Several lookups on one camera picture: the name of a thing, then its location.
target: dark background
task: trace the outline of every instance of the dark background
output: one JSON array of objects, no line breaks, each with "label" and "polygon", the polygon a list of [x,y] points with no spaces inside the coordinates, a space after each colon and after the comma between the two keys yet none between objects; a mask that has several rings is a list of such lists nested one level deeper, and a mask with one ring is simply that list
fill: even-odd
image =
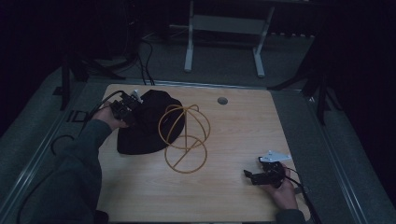
[{"label": "dark background", "polygon": [[[318,21],[327,18],[305,62],[330,70],[329,84],[395,203],[392,164],[396,159],[393,140],[396,5],[391,0],[351,0],[338,4],[340,7],[329,17],[321,18],[322,12],[315,17],[305,13],[311,15],[304,17],[306,24],[314,21],[306,33],[315,33]],[[282,6],[279,11],[284,14],[275,16],[271,31],[298,33],[287,18],[292,20],[290,12],[299,6]],[[188,7],[188,1],[146,1],[141,10],[135,11],[140,16],[134,20],[150,25],[166,37],[167,24],[187,24]],[[78,49],[92,57],[111,56],[111,50],[104,48],[108,46],[106,32],[97,24],[100,16],[93,1],[0,3],[0,134],[19,115],[47,75],[61,65],[65,51]]]}]

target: cable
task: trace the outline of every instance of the cable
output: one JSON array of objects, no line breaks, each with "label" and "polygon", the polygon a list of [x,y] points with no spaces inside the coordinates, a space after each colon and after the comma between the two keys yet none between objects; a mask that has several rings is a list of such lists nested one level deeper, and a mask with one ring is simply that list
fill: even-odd
[{"label": "cable", "polygon": [[75,140],[75,138],[74,138],[72,135],[70,135],[70,134],[64,134],[64,135],[61,135],[61,136],[56,137],[56,138],[52,141],[52,143],[50,144],[50,151],[52,152],[52,155],[56,156],[56,152],[55,152],[55,150],[53,149],[53,146],[55,145],[56,141],[58,141],[59,139],[64,138],[64,137],[68,137],[68,138],[71,138],[72,140]]},{"label": "cable", "polygon": [[148,54],[148,58],[146,59],[146,64],[145,65],[143,65],[143,60],[140,57],[140,55],[137,55],[137,60],[139,61],[139,64],[140,64],[139,68],[140,68],[142,80],[143,80],[143,83],[145,85],[147,85],[146,79],[145,79],[145,73],[146,73],[151,86],[155,86],[154,79],[151,77],[151,74],[149,73],[149,60],[150,60],[151,55],[152,55],[153,47],[148,41],[143,40],[143,39],[141,41],[142,41],[142,43],[145,43],[145,44],[147,44],[150,47],[150,51],[149,51],[149,54]]},{"label": "cable", "polygon": [[85,123],[90,120],[92,118],[92,116],[99,110],[99,107],[101,105],[103,105],[106,101],[108,101],[108,99],[110,99],[111,97],[113,97],[114,95],[118,94],[118,93],[125,93],[125,91],[115,91],[113,93],[111,93],[110,95],[108,95],[104,100],[102,100],[101,103],[99,103],[98,105],[96,105],[93,110],[88,114],[88,117],[85,120]]}]

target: black hat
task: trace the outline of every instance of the black hat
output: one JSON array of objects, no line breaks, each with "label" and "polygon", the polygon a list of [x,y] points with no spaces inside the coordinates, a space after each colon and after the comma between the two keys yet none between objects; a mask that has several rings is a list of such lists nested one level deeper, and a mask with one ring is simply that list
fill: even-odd
[{"label": "black hat", "polygon": [[[141,96],[142,105],[134,110],[136,124],[119,129],[117,151],[121,154],[141,155],[159,151],[168,146],[160,137],[158,123],[170,105],[182,106],[179,100],[172,98],[166,91],[150,90]],[[182,109],[177,109],[162,119],[161,133],[166,139],[172,126],[177,121],[169,135],[168,143],[172,144],[184,128],[184,115]]]}]

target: wooden table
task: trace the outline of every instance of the wooden table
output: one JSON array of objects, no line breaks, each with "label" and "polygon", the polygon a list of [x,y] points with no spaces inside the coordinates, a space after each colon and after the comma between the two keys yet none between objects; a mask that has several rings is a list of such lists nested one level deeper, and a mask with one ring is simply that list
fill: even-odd
[{"label": "wooden table", "polygon": [[[210,122],[210,135],[205,141],[207,160],[198,171],[181,174],[167,165],[164,150],[146,155],[119,154],[115,131],[99,153],[103,184],[98,209],[108,212],[110,221],[275,220],[277,208],[271,198],[260,187],[252,186],[243,173],[244,169],[253,174],[262,173],[257,158],[268,150],[290,154],[269,91],[110,85],[105,97],[114,91],[136,89],[142,94],[148,90],[166,91],[183,106],[198,105]],[[228,104],[220,105],[219,97],[227,98]],[[196,136],[202,132],[190,121],[187,130]],[[180,168],[188,169],[189,165],[193,168],[194,160],[202,161],[203,151],[197,148],[194,152],[191,162],[185,160],[187,165]],[[292,160],[284,163],[294,168]],[[309,219],[301,194],[297,200],[305,218]]]}]

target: white table leg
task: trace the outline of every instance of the white table leg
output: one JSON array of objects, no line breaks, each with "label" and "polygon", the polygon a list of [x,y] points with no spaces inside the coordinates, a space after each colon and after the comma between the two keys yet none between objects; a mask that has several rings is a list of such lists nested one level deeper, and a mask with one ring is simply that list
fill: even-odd
[{"label": "white table leg", "polygon": [[190,72],[192,68],[192,54],[194,45],[192,43],[192,32],[193,32],[193,1],[190,1],[190,19],[189,19],[189,43],[187,45],[186,61],[184,63],[184,71]]},{"label": "white table leg", "polygon": [[261,34],[259,45],[255,48],[253,48],[253,57],[254,57],[254,62],[256,64],[258,77],[265,76],[264,68],[262,66],[262,56],[260,55],[260,53],[262,52],[262,45],[264,44],[265,37],[267,36],[268,28],[270,27],[270,23],[271,23],[272,16],[274,15],[274,11],[275,11],[275,7],[271,7],[268,12],[267,20],[265,21],[265,24],[262,27],[262,34]]}]

